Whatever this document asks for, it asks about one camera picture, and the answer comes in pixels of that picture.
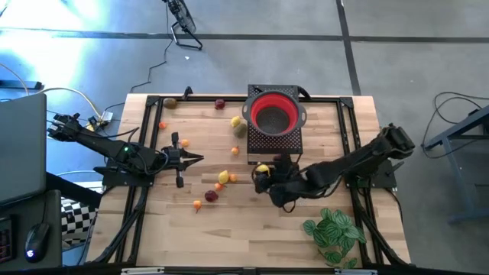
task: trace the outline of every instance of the potted plant leaf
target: potted plant leaf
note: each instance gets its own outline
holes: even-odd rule
[[[322,221],[317,225],[313,220],[307,220],[303,227],[318,245],[318,252],[325,258],[326,264],[344,269],[355,267],[357,258],[346,256],[355,245],[355,241],[362,244],[367,242],[364,231],[354,226],[351,218],[341,210],[332,213],[329,209],[322,209],[321,217]]]

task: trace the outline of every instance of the concrete floor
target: concrete floor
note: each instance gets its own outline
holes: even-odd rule
[[[201,34],[341,35],[334,0],[186,1]],[[344,0],[351,35],[489,37],[489,2],[482,0]],[[160,0],[15,1],[0,28],[165,33]],[[342,41],[203,40],[202,52],[171,46],[168,64],[153,71],[153,83],[134,92],[243,93],[248,83],[297,84],[311,94],[352,95]],[[123,102],[145,81],[147,68],[163,59],[168,40],[51,38],[49,34],[0,36],[0,62],[26,80],[84,91],[98,110]],[[487,44],[353,43],[362,95],[374,97],[381,124],[403,126],[416,145],[433,112],[432,98],[454,91],[489,96]],[[1,79],[11,79],[0,70]],[[22,96],[0,91],[0,98]],[[93,115],[69,92],[48,95],[48,108]],[[460,120],[473,110],[447,104],[443,114]],[[114,108],[115,116],[121,108]],[[429,136],[449,125],[436,119]],[[117,124],[108,133],[117,131]],[[432,154],[440,154],[435,149]],[[47,142],[52,173],[90,170],[102,158],[76,144]],[[97,180],[80,174],[70,180]],[[429,160],[418,148],[397,172],[398,196],[412,262],[420,267],[489,273],[487,219],[448,225],[461,198],[446,159]]]

